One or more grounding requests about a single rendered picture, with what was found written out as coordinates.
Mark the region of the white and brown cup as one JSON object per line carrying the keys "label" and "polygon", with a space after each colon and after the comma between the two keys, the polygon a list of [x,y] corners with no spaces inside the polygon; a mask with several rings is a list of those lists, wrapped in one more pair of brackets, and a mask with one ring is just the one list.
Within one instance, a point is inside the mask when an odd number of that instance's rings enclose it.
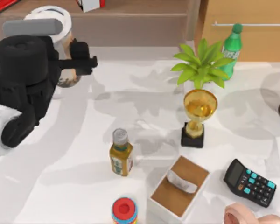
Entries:
{"label": "white and brown cup", "polygon": [[[57,35],[52,35],[55,50],[59,54],[60,59],[71,59],[70,44],[74,40],[72,36],[72,19],[70,13],[58,6],[42,6],[34,9],[25,19],[44,19],[54,18],[59,20],[62,25],[62,31]],[[80,77],[77,76],[75,69],[63,70],[58,80],[58,86],[69,88],[79,82]]]}

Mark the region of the pale grey rounded box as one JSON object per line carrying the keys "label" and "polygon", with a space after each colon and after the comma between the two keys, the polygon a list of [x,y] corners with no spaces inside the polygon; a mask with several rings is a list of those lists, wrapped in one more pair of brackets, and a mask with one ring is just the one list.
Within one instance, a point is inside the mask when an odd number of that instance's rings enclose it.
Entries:
{"label": "pale grey rounded box", "polygon": [[2,30],[5,36],[34,35],[48,36],[57,35],[63,30],[63,24],[57,19],[29,19],[10,20],[4,22]]}

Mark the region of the red and white box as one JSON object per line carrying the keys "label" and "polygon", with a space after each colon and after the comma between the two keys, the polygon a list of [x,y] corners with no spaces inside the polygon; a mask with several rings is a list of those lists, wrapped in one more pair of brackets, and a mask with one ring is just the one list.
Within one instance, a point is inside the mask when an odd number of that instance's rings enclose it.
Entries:
{"label": "red and white box", "polygon": [[105,7],[105,0],[76,0],[84,13]]}

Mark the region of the brown wooden open shelf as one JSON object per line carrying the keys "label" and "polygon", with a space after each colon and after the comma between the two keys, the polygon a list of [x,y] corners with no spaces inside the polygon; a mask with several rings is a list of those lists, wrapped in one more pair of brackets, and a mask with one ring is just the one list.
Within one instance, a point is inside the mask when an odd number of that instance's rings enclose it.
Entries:
{"label": "brown wooden open shelf", "polygon": [[3,22],[46,5],[68,10],[74,37],[90,46],[171,47],[193,40],[200,0],[106,0],[87,13],[75,0],[21,0],[0,14],[0,39]]}

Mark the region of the yellow bottle with silver cap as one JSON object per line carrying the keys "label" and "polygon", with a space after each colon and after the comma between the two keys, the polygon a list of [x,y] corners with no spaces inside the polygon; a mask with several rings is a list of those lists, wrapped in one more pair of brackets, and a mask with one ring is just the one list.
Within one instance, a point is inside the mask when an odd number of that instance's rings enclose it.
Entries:
{"label": "yellow bottle with silver cap", "polygon": [[133,146],[129,142],[127,131],[123,128],[115,129],[112,141],[109,151],[112,171],[121,176],[128,176],[133,167]]}

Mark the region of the green potted plant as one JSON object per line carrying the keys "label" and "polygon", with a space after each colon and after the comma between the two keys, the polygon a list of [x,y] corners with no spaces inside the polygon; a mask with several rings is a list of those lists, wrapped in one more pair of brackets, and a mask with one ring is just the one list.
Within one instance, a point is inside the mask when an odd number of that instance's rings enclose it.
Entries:
{"label": "green potted plant", "polygon": [[183,62],[171,68],[172,71],[180,72],[177,84],[191,81],[195,89],[202,89],[205,83],[214,82],[217,86],[224,88],[227,73],[221,70],[221,67],[232,63],[234,59],[224,56],[221,52],[222,44],[219,41],[209,46],[203,38],[198,44],[196,53],[189,45],[180,44],[182,51],[175,54],[174,58]]}

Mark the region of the gold trophy with black base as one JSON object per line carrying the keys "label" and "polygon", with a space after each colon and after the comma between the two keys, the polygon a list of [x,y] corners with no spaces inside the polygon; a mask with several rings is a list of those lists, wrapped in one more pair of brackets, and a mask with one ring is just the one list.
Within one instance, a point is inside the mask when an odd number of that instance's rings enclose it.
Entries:
{"label": "gold trophy with black base", "polygon": [[217,98],[207,90],[194,89],[185,94],[183,105],[189,121],[182,128],[181,145],[202,148],[205,130],[203,122],[216,111]]}

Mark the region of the green bottle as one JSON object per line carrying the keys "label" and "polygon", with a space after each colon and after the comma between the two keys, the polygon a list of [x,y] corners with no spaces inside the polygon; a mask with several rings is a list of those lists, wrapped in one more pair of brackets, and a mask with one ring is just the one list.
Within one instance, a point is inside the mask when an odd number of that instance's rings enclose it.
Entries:
{"label": "green bottle", "polygon": [[242,25],[238,23],[234,24],[231,34],[224,41],[222,53],[224,54],[224,57],[233,59],[233,62],[220,68],[227,74],[227,78],[225,78],[224,81],[229,80],[233,75],[234,66],[237,62],[242,47],[241,32]]}

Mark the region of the stack of coloured rings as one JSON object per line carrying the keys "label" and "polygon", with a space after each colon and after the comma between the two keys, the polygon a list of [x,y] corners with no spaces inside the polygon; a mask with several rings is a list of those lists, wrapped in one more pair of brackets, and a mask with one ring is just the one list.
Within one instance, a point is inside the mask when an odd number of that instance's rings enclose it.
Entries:
{"label": "stack of coloured rings", "polygon": [[113,224],[138,224],[138,207],[129,197],[120,197],[112,205]]}

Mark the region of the white and wooden tissue box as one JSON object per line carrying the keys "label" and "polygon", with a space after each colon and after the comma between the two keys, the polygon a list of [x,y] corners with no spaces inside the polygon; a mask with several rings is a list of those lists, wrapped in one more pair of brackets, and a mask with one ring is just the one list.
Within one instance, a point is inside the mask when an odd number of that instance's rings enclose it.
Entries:
{"label": "white and wooden tissue box", "polygon": [[147,198],[147,210],[167,224],[190,224],[189,213],[209,175],[208,170],[179,156]]}

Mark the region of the pale wooden cupboard door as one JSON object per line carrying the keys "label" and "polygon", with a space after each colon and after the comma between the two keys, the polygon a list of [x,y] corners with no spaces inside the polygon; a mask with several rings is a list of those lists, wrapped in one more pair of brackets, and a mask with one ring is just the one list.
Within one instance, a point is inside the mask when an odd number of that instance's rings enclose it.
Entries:
{"label": "pale wooden cupboard door", "polygon": [[[214,27],[214,22],[280,24],[280,0],[200,0],[195,43],[229,36],[232,27]],[[239,61],[280,62],[280,27],[243,27],[241,40]]]}

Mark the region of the black calculator with blue keys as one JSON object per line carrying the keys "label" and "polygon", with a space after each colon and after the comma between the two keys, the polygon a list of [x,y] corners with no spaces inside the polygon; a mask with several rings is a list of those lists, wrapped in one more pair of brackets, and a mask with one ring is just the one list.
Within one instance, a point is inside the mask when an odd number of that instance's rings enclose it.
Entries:
{"label": "black calculator with blue keys", "polygon": [[226,170],[224,182],[230,191],[242,198],[267,208],[276,191],[276,184],[246,168],[234,159]]}

